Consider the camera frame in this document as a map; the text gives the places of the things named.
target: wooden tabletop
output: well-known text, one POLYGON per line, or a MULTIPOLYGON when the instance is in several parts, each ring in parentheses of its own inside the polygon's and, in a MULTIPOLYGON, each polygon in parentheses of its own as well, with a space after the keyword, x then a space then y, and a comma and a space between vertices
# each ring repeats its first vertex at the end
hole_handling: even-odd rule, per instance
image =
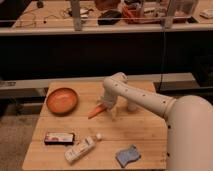
MULTIPOLYGON (((155 91, 151 82, 130 82, 138 88, 155 91)), ((49 91, 69 87, 78 93, 77 108, 64 117, 49 112, 46 101, 43 104, 32 142, 26 154, 24 170, 119 170, 115 154, 119 150, 135 145, 142 157, 127 165, 126 169, 165 169, 167 130, 163 119, 144 108, 136 112, 126 110, 126 100, 119 97, 115 106, 115 120, 109 112, 103 112, 88 120, 87 114, 97 104, 103 93, 101 82, 54 82, 49 91), (103 140, 73 165, 65 157, 70 146, 45 145, 46 132, 74 132, 76 141, 101 133, 103 140)))
MULTIPOLYGON (((73 19, 65 14, 65 11, 70 8, 70 1, 56 0, 43 1, 44 7, 37 8, 37 1, 32 1, 19 19, 14 23, 13 27, 73 27, 73 19)), ((103 13, 99 11, 94 4, 94 1, 80 1, 80 7, 93 9, 89 13, 89 18, 86 19, 83 26, 96 27, 98 26, 97 19, 103 13)), ((123 20, 117 25, 127 25, 123 20)))
POLYGON ((200 0, 194 11, 193 18, 200 24, 213 24, 213 19, 206 19, 200 16, 200 12, 204 9, 213 9, 212 0, 200 0))

